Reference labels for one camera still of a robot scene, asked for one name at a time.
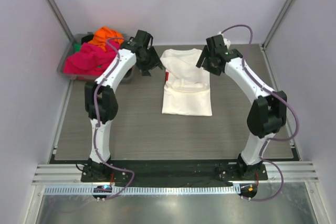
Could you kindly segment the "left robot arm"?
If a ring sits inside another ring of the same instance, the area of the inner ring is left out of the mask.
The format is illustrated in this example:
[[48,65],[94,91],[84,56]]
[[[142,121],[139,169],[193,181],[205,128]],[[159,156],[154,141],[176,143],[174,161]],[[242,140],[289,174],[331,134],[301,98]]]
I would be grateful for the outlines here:
[[150,70],[163,68],[153,47],[153,37],[145,40],[131,38],[117,50],[108,39],[106,44],[117,53],[106,71],[95,81],[85,85],[85,109],[92,127],[92,148],[82,170],[82,182],[105,182],[116,168],[110,165],[111,124],[118,112],[116,89],[127,72],[137,66],[141,74],[150,76]]

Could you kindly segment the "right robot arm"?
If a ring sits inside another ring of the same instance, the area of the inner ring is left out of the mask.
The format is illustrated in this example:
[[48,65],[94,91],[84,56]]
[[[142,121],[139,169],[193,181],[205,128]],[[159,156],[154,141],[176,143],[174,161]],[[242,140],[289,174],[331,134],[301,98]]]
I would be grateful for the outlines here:
[[246,64],[241,53],[236,50],[214,49],[205,46],[196,64],[198,68],[220,76],[229,76],[247,96],[251,108],[247,117],[247,127],[250,131],[243,151],[238,155],[236,171],[241,179],[250,179],[261,170],[262,156],[272,138],[285,125],[287,117],[286,106],[279,100],[286,101],[283,91],[271,93],[273,88],[266,85]]

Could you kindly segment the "white t shirt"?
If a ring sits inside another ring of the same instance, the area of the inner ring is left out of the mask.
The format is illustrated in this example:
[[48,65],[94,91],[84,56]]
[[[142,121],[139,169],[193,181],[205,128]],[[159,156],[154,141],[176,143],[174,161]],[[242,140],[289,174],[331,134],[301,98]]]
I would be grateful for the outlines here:
[[196,66],[200,49],[167,49],[161,55],[166,77],[162,113],[212,116],[209,72]]

